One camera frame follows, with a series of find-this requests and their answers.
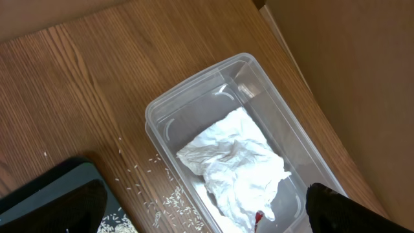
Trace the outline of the white napkin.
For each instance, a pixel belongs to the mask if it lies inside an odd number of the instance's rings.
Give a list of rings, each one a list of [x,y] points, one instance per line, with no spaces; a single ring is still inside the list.
[[[198,134],[177,158],[203,177],[218,209],[238,231],[253,232],[257,214],[275,221],[271,202],[291,172],[245,108],[231,111]]]

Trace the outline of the red snack wrapper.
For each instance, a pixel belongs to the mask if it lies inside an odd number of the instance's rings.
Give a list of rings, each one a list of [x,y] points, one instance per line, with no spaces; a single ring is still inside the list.
[[[259,222],[261,221],[262,218],[263,218],[262,211],[258,211],[256,213],[256,216],[255,216],[255,224],[254,224],[254,232],[255,233],[257,232],[258,224],[259,224]]]

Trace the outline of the pile of white rice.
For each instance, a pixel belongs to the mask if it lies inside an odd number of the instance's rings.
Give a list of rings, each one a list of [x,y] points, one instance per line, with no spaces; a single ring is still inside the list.
[[[138,233],[124,210],[119,207],[115,212],[104,216],[97,233]]]

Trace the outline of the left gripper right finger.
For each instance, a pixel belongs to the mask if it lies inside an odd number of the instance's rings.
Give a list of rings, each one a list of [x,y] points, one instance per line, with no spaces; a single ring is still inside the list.
[[[313,233],[413,233],[321,183],[307,189]]]

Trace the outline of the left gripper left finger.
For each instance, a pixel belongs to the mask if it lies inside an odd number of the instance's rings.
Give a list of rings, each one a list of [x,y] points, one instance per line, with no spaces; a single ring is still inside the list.
[[[1,226],[1,233],[95,233],[105,214],[107,191],[92,180],[75,190]]]

